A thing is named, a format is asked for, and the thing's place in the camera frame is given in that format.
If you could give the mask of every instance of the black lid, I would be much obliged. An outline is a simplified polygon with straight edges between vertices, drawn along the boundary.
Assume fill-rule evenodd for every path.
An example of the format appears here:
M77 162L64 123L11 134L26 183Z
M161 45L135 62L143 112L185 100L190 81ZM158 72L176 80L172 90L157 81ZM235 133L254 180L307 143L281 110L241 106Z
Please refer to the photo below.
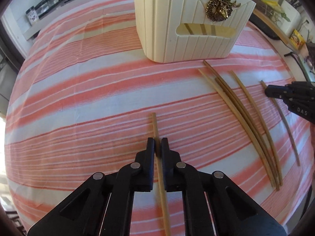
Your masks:
M34 6L32 6L31 8L29 8L25 13L29 14L32 10L34 10Z

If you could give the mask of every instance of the tablecloth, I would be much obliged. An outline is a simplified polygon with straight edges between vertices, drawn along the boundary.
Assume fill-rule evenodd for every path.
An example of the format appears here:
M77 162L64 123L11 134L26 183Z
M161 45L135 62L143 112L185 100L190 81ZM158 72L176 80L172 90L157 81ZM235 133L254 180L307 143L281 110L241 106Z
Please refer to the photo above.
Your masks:
M259 84L284 85L293 77L265 37L247 24L230 55L209 63L258 116L229 71L257 102L273 137L284 185L271 187L242 126L198 72L202 61L158 64L147 59L135 27L133 0L93 0L72 8L43 29L10 99L5 133L8 184L28 230L95 172L118 171L134 161L153 136L198 170L221 170L281 224L311 183L310 124L281 109L291 127L298 167L281 118ZM150 193L136 193L132 235L164 235L157 177ZM172 235L184 235L180 193L168 194Z

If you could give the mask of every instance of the white storage box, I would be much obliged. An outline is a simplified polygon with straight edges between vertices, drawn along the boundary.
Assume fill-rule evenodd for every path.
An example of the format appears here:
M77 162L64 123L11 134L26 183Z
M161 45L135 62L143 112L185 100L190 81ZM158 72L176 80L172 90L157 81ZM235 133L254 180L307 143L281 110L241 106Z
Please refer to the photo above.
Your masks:
M227 20L207 17L210 0L135 0L137 32L145 55L156 62L223 58L232 49L255 3L241 3Z

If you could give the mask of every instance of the kitchen counter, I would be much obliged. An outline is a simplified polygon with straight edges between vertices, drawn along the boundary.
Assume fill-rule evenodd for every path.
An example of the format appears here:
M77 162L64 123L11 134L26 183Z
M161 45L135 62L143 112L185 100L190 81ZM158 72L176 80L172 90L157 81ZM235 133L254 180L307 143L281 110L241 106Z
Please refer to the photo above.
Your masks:
M46 27L51 21L55 20L60 15L65 12L81 5L84 3L88 3L92 0L66 0L60 2L58 6L52 9L47 15L41 18L35 25L31 26L27 31L23 33L23 36L26 40L29 40L38 33L41 29Z

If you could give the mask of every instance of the wooden stick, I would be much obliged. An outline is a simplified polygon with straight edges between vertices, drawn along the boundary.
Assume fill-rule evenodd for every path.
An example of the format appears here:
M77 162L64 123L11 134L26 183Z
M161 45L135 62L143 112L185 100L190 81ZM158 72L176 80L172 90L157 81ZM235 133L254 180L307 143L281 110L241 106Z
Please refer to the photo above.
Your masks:
M219 84L219 85L226 92L228 97L233 102L234 106L236 106L238 111L242 114L246 123L248 124L248 126L252 130L252 132L255 135L259 145L261 146L262 151L263 151L263 153L267 159L267 162L271 168L271 171L272 171L272 174L274 177L274 181L275 181L276 189L277 189L277 191L280 190L277 170L276 170L276 168L272 162L271 155L268 152L268 148L266 146L266 143L265 143L262 135L260 134L253 118L251 117L251 115L249 114L249 112L247 111L247 109L245 108L243 103L241 102L241 100L238 98L238 96L234 93L234 91L230 88L230 86L225 82L225 80L218 74L218 72L205 60L204 60L204 65L206 65L211 70L211 72L218 78L217 82L218 83L221 82L221 84Z
M243 116L245 122L247 123L247 125L249 126L249 128L251 129L252 133L254 134L255 138L258 141L258 144L260 145L262 152L264 153L267 163L270 166L271 169L271 173L273 176L273 179L275 181L275 186L276 186L276 190L279 191L280 190L280 186L279 186L279 181L277 178L277 172L274 168L274 165L272 163L270 154L268 153L266 144L264 142L264 140L262 139L262 136L260 134L260 132L258 131L258 129L256 129L256 125L253 125L251 123L251 121L248 119L245 111L242 109L242 107L238 104L238 102L235 100L235 98L231 95L231 93L225 88L225 86L222 84L222 82L220 82L220 80L218 78L215 78L215 81L218 83L218 85L223 89L223 91L226 93L226 95L229 97L229 99L232 101L232 103L234 104L234 106L236 107L236 109L239 111L239 113Z
M264 87L264 90L267 88L267 85L264 83L264 81L260 81L260 84ZM297 151L297 148L296 148L296 145L295 145L295 142L294 142L294 138L292 136L292 133L291 133L291 130L290 130L290 127L289 127L289 124L287 122L287 119L285 118L280 106L278 105L277 101L274 99L274 98L270 98L272 100L272 102L274 103L274 105L276 106L279 114L280 114L280 117L288 131L288 134L289 134L289 138L290 138L290 141L291 141L291 144L292 144L292 147L293 147L293 151L294 151L294 154L296 156L296 162L297 162L297 165L298 166L301 166L301 162L300 162L300 158L299 158L299 152Z
M266 123L264 121L264 118L262 117L261 112L260 112L258 106L256 105L256 102L254 101L254 99L252 98L251 94L246 89L245 85L241 82L241 80L237 77L237 75L233 71L231 71L231 74L234 77L234 79L237 81L237 83L240 85L241 89L245 93L246 97L248 98L249 102L251 103L251 105L255 109L255 111L256 111L259 119L260 119L261 125L262 125L262 127L263 127L263 129L264 129L264 131L266 133L266 136L267 136L267 139L269 141L271 150L273 152L273 156L274 156L275 161L276 161L276 168L277 168L277 171L278 171L279 183L282 186L283 185L283 178L282 178L282 171L281 171L281 166L280 166L280 162L279 162L279 157L278 157L278 154L277 154L276 147L275 147L275 145L273 143L272 137L270 135L270 132L268 130L268 127L267 127L267 125L266 125Z
M222 97L222 99L224 100L224 102L228 105L228 107L231 109L231 111L234 113L234 115L236 116L236 118L239 120L239 122L241 123L242 127L245 129L246 133L248 134L249 138L251 139L251 141L253 142L254 147L257 150L257 153L259 155L259 157L261 158L264 167L266 169L267 175L270 178L270 182L271 185L275 186L275 181L270 169L270 166L266 160L266 157L261 149L261 146L259 145L257 139L255 138L253 132L251 131L250 127L247 125L245 119L241 116L241 114L239 113L239 111L236 109L236 107L232 104L232 101L229 100L229 98L227 97L227 95L223 92L223 90L220 89L220 87L215 83L214 80L212 80L211 78L209 78L203 71L201 71L199 69L199 72L204 76L204 78L206 79L206 81L209 83L209 85L211 87L213 87L218 94Z
M154 140L155 140L155 148L156 148L156 161L157 161L157 178L158 178L158 186L161 198L161 207L163 213L163 224L166 236L171 236L171 226L170 226L170 214L168 201L166 196L166 191L164 189L163 183L163 168L162 168L162 158L160 153L160 137L158 134L158 123L156 118L156 113L152 113L152 121L153 121L153 132L154 132Z

